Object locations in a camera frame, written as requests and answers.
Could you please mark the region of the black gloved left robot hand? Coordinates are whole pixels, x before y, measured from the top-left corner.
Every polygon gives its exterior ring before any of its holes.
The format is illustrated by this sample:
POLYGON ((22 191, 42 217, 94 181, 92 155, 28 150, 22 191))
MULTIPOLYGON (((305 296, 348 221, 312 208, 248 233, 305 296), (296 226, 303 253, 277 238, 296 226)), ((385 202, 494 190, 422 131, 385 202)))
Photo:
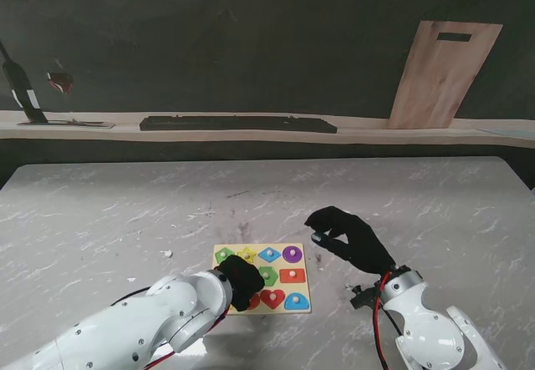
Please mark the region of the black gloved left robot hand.
POLYGON ((259 270, 240 256, 229 256, 216 269, 229 280, 232 287, 231 304, 238 312, 246 311, 252 297, 265 286, 259 270))

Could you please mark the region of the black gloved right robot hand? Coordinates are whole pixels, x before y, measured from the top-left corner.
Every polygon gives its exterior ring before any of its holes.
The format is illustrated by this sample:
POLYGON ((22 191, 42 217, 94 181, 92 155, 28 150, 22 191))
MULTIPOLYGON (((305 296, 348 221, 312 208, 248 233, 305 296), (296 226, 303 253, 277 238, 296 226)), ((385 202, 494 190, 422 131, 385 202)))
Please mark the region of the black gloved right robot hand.
POLYGON ((304 224, 314 231, 316 245, 358 270, 383 276, 396 266, 373 229, 357 215, 328 206, 313 212, 304 224))

